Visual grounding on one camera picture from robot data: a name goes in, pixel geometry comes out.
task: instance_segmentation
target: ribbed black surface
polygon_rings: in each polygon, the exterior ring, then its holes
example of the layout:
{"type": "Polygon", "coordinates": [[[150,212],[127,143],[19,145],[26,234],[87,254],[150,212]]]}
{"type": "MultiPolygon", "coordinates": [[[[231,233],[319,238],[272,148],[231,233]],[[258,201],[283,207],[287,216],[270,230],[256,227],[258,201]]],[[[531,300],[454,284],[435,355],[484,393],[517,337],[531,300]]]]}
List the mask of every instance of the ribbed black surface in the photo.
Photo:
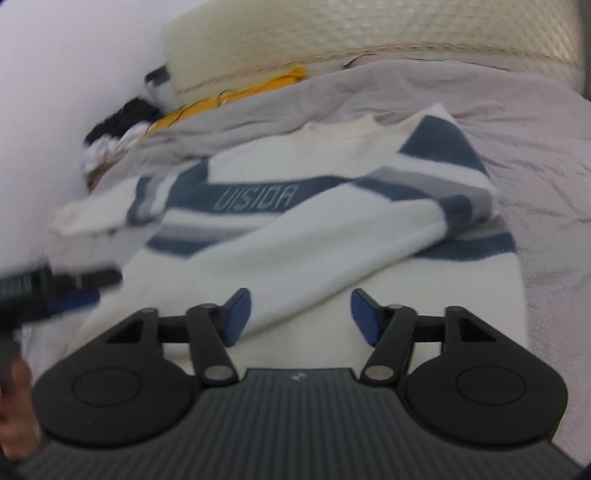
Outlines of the ribbed black surface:
{"type": "Polygon", "coordinates": [[[547,443],[451,445],[418,427],[392,391],[340,369],[250,371],[207,391],[158,439],[113,451],[51,443],[21,470],[31,480],[570,480],[579,469],[547,443]]]}

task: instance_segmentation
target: yellow cloth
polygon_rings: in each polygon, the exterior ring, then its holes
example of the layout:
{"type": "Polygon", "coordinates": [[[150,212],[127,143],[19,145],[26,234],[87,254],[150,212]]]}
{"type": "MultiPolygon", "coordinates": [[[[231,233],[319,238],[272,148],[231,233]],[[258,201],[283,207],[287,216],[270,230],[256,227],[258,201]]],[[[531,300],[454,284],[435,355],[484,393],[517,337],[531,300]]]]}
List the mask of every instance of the yellow cloth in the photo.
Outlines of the yellow cloth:
{"type": "Polygon", "coordinates": [[[273,77],[272,79],[269,79],[259,85],[240,90],[239,92],[223,92],[215,98],[200,100],[191,106],[177,110],[176,112],[161,118],[157,122],[154,122],[148,129],[146,135],[149,135],[157,130],[168,128],[173,123],[180,122],[181,120],[185,120],[190,116],[197,115],[198,113],[213,110],[214,108],[218,108],[222,105],[225,105],[226,103],[236,102],[237,100],[250,97],[251,95],[256,95],[257,93],[278,90],[280,88],[287,87],[288,85],[300,83],[302,80],[306,80],[307,78],[308,74],[306,73],[304,67],[302,65],[297,65],[291,70],[278,75],[277,77],[273,77]]]}

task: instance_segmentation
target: gray stripe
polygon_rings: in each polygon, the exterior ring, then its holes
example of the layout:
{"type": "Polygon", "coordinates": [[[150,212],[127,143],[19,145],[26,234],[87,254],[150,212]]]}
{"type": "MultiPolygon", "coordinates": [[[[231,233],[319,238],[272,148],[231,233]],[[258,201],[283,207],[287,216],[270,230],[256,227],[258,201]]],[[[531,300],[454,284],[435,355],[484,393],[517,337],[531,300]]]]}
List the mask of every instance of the gray stripe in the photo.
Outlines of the gray stripe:
{"type": "Polygon", "coordinates": [[[136,211],[136,219],[138,222],[145,222],[146,220],[151,219],[150,210],[156,201],[156,192],[166,177],[166,175],[155,175],[147,184],[144,201],[138,206],[136,211]]]}
{"type": "Polygon", "coordinates": [[[158,232],[159,238],[185,242],[223,242],[233,240],[254,229],[207,228],[188,225],[164,225],[158,232]]]}
{"type": "Polygon", "coordinates": [[[478,238],[486,238],[500,235],[502,233],[510,233],[505,221],[498,215],[491,222],[486,222],[484,225],[474,225],[473,228],[462,233],[457,237],[458,240],[476,240],[478,238]]]}
{"type": "Polygon", "coordinates": [[[472,204],[473,222],[483,221],[491,215],[492,195],[483,188],[432,177],[424,173],[398,171],[391,167],[379,168],[373,171],[369,177],[381,182],[405,185],[420,190],[434,199],[463,195],[472,204]]]}

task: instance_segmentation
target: metal pin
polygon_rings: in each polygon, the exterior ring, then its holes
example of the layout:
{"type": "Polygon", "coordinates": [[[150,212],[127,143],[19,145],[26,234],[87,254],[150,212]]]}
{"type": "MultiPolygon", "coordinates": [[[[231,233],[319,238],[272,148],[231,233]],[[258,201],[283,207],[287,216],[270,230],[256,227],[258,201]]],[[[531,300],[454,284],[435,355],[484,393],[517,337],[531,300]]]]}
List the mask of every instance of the metal pin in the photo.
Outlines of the metal pin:
{"type": "Polygon", "coordinates": [[[212,381],[224,381],[234,374],[234,370],[226,365],[213,365],[205,369],[205,377],[212,381]]]}
{"type": "Polygon", "coordinates": [[[385,381],[394,376],[394,370],[386,365],[372,365],[365,369],[365,376],[370,380],[385,381]]]}

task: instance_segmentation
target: hand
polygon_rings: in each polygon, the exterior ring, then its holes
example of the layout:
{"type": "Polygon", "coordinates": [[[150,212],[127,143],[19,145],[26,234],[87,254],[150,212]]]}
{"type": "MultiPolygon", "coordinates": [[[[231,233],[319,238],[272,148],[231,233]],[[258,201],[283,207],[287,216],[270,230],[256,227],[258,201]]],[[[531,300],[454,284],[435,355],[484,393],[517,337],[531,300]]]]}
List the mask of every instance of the hand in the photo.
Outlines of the hand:
{"type": "Polygon", "coordinates": [[[0,447],[8,460],[23,460],[40,447],[41,430],[31,399],[31,369],[19,359],[11,374],[13,385],[0,392],[0,447]]]}

